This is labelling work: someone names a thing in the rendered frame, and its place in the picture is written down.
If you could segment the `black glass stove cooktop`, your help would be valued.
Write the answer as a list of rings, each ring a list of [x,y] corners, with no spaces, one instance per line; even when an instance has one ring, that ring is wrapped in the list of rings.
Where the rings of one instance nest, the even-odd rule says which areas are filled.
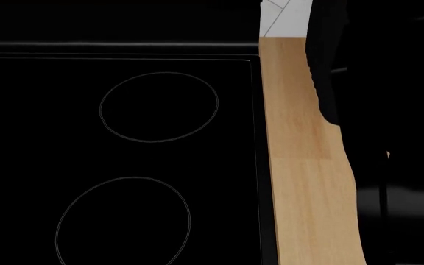
[[[0,54],[0,265],[278,265],[258,57]]]

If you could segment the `black stove back panel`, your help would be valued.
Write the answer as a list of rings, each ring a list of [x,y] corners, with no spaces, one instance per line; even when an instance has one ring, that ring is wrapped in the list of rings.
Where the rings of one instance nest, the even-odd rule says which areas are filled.
[[[0,52],[256,54],[262,0],[0,0]]]

